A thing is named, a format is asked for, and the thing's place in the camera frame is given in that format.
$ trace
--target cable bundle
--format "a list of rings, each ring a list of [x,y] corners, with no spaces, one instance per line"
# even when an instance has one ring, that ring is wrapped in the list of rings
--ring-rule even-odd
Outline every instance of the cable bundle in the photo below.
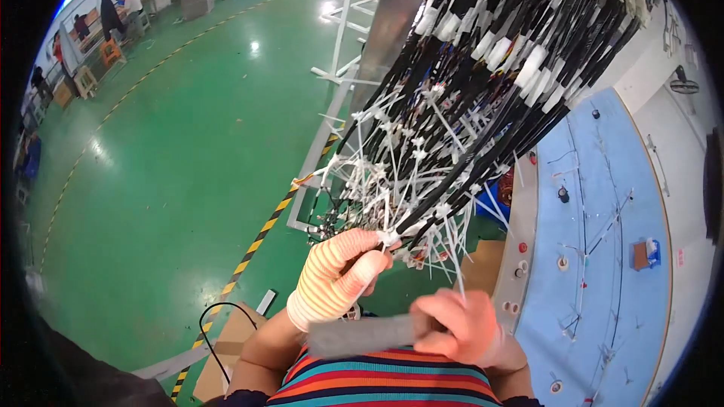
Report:
[[[459,272],[476,195],[490,195],[489,183],[575,107],[648,19],[645,0],[427,0],[316,172],[323,185],[345,182],[320,238],[377,230],[385,245],[402,239],[395,254],[409,266],[445,268],[452,256]]]

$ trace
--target hanging jacket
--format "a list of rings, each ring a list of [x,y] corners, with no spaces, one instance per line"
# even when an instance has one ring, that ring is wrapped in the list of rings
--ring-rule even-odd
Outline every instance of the hanging jacket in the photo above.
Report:
[[[118,32],[125,33],[126,28],[116,12],[116,5],[112,0],[101,0],[101,25],[103,36],[106,41],[111,41],[111,29],[118,29]]]

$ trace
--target hand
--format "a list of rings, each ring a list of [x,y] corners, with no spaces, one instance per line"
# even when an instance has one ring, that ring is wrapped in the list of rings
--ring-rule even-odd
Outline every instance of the hand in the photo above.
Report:
[[[419,339],[418,352],[438,353],[463,364],[494,366],[505,340],[495,319],[495,309],[484,291],[459,292],[439,289],[434,295],[415,300],[410,312],[432,316],[448,332],[431,331]]]
[[[310,322],[339,319],[361,295],[372,294],[377,276],[393,266],[388,251],[374,250],[379,244],[375,231],[354,229],[312,247],[297,288],[287,299],[292,323],[307,332]],[[342,274],[347,262],[356,257]]]

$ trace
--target green floor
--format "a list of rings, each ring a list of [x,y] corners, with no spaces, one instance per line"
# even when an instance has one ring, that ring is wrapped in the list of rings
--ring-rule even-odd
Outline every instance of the green floor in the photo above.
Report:
[[[330,64],[336,26],[319,14],[337,6],[341,0],[216,0],[209,15],[174,24],[173,5],[152,22],[154,43],[130,51],[96,98],[65,111],[51,105],[25,215],[46,284],[39,304],[52,327],[126,371],[191,347],[199,314],[288,191],[334,94],[309,68]],[[345,61],[361,47],[360,35],[349,35]],[[308,251],[306,235],[285,226],[287,215],[230,300],[255,306],[273,289],[269,313],[285,305]],[[495,227],[478,228],[482,238],[500,238]],[[441,285],[448,281],[440,271],[430,281],[426,270],[395,267],[363,305],[400,313]],[[191,394],[203,364],[192,367],[179,404],[199,403]],[[163,382],[168,393],[175,379]]]

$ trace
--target white stand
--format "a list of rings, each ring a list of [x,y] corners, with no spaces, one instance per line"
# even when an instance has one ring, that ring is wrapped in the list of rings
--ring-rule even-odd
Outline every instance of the white stand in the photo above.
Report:
[[[348,14],[350,11],[350,8],[354,8],[357,11],[361,11],[362,13],[368,14],[368,15],[374,15],[374,11],[368,10],[366,8],[362,8],[362,4],[368,3],[368,2],[374,2],[375,0],[359,0],[355,3],[352,3],[352,0],[345,0],[344,5],[341,8],[338,8],[334,11],[331,11],[328,14],[323,14],[321,18],[328,19],[333,22],[339,23],[339,28],[337,29],[337,39],[334,42],[334,54],[331,59],[331,69],[329,71],[325,71],[321,68],[312,67],[311,71],[319,76],[322,79],[327,79],[328,81],[333,81],[335,84],[341,84],[342,83],[342,77],[345,75],[345,73],[349,70],[349,68],[358,63],[360,59],[362,58],[362,55],[356,56],[352,61],[347,63],[346,65],[342,66],[341,68],[338,68],[339,65],[339,49],[342,46],[342,37],[345,34],[345,28],[349,27],[350,29],[356,30],[357,32],[361,32],[363,34],[369,33],[369,26],[362,27],[359,24],[356,24],[354,22],[349,22],[347,20]],[[367,40],[364,38],[357,38],[357,41],[364,43]]]

